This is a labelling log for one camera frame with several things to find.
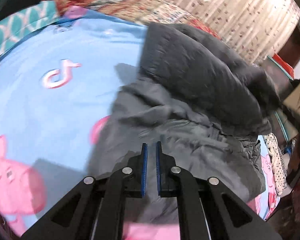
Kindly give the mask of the blue Peppa Pig bedsheet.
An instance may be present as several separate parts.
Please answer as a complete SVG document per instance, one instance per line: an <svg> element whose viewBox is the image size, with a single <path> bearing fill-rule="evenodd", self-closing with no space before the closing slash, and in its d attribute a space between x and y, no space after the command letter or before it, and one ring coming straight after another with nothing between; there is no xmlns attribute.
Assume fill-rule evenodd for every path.
<svg viewBox="0 0 300 240"><path fill-rule="evenodd" d="M88 172L148 26L79 8L0 60L0 239L280 238L248 206L256 197L244 202L163 150L159 197L175 199L175 224L125 219L127 200L144 197L141 150L105 177Z"/></svg>

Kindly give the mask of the white polka-dot cloth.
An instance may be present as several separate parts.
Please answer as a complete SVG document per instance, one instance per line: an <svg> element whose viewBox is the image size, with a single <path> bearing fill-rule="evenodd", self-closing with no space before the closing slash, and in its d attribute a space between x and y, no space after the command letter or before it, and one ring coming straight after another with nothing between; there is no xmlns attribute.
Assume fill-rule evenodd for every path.
<svg viewBox="0 0 300 240"><path fill-rule="evenodd" d="M283 160L283 154L279 148L277 138L273 133L263 136L270 156L271 169L274 177L275 190L278 196L283 194L287 187L287 169Z"/></svg>

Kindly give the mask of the stacked storage boxes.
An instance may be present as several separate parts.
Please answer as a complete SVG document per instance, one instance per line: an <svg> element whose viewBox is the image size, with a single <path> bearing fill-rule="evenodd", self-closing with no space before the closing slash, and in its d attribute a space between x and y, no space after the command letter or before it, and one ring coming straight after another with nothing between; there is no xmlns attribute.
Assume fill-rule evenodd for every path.
<svg viewBox="0 0 300 240"><path fill-rule="evenodd" d="M261 66L274 82L280 100L285 100L293 90L290 84L293 78L272 57L266 57ZM276 135L279 144L288 143L298 133L292 124L288 122L286 115L280 108L271 116L271 124L273 126L273 133Z"/></svg>

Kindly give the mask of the beige leaf-pattern curtain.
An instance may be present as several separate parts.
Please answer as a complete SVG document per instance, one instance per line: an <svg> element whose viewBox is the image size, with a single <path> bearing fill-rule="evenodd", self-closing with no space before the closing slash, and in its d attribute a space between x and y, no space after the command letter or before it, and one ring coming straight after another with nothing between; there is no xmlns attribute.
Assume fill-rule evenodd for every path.
<svg viewBox="0 0 300 240"><path fill-rule="evenodd" d="M300 20L294 0L165 0L214 30L247 63L261 63L287 42Z"/></svg>

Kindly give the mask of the teal wave-pattern pillow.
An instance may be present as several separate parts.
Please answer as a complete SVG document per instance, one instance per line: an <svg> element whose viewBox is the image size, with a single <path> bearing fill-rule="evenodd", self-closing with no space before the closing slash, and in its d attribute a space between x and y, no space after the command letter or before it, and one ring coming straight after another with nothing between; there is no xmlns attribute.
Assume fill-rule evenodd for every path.
<svg viewBox="0 0 300 240"><path fill-rule="evenodd" d="M7 16L0 21L0 56L25 36L58 20L59 13L54 1L42 1Z"/></svg>

